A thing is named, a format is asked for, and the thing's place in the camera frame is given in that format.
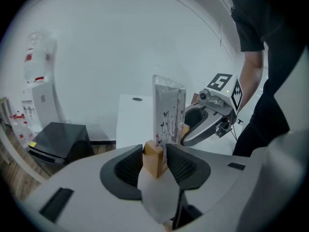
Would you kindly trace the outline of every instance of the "black shirt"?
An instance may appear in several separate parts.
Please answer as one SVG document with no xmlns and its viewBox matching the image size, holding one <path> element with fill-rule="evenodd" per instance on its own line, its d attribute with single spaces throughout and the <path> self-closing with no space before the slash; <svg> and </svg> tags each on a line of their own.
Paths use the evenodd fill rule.
<svg viewBox="0 0 309 232">
<path fill-rule="evenodd" d="M 274 94 L 289 76 L 305 47 L 304 36 L 292 27 L 284 10 L 271 0 L 232 0 L 231 8 L 242 52 L 264 50 L 268 45 L 268 80 L 250 123 L 268 144 L 289 130 Z"/>
</svg>

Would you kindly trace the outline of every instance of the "black slot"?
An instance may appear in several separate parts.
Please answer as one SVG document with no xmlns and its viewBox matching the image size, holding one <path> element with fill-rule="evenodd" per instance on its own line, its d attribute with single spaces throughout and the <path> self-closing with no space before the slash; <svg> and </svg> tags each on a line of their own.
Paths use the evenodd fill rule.
<svg viewBox="0 0 309 232">
<path fill-rule="evenodd" d="M 42 208 L 40 214 L 50 220 L 55 222 L 59 217 L 60 213 L 66 206 L 70 197 L 73 194 L 73 190 L 68 188 L 60 188 L 58 191 L 51 197 L 47 204 Z"/>
<path fill-rule="evenodd" d="M 43 156 L 41 154 L 38 154 L 32 150 L 29 151 L 29 154 L 33 155 L 34 157 L 38 158 L 38 159 L 41 159 L 43 161 L 46 161 L 46 162 L 50 162 L 50 163 L 55 163 L 55 159 L 51 159 L 49 157 L 46 157 L 46 156 Z"/>
<path fill-rule="evenodd" d="M 235 162 L 231 162 L 228 166 L 231 167 L 231 168 L 239 169 L 239 170 L 244 170 L 245 167 L 246 167 L 245 165 L 235 163 Z"/>
</svg>

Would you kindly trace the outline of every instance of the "red label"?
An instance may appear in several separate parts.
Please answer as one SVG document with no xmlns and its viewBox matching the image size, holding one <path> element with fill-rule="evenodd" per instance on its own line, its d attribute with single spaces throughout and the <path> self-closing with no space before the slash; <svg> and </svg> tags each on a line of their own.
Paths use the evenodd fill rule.
<svg viewBox="0 0 309 232">
<path fill-rule="evenodd" d="M 26 61 L 29 61 L 29 60 L 31 60 L 31 59 L 32 59 L 32 53 L 27 54 L 27 55 L 26 55 L 25 62 L 26 62 Z"/>
</svg>

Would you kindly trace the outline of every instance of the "human arm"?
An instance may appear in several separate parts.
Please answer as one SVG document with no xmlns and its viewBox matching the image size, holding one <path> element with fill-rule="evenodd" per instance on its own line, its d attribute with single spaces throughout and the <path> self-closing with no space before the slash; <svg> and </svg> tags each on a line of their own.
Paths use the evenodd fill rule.
<svg viewBox="0 0 309 232">
<path fill-rule="evenodd" d="M 243 98 L 239 111 L 248 103 L 260 85 L 263 75 L 263 51 L 245 52 L 245 62 L 240 74 Z"/>
</svg>

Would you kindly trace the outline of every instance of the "person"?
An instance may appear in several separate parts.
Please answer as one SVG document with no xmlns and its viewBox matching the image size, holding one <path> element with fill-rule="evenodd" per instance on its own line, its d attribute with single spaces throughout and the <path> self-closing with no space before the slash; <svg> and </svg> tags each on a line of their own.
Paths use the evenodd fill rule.
<svg viewBox="0 0 309 232">
<path fill-rule="evenodd" d="M 305 40 L 295 22 L 289 0 L 232 0 L 231 16 L 236 24 L 245 61 L 240 74 L 242 109 L 257 90 L 263 74 L 264 43 L 268 46 L 268 79 L 250 123 L 239 136 L 233 155 L 249 157 L 254 149 L 267 146 L 289 130 L 274 94 L 301 56 Z"/>
</svg>

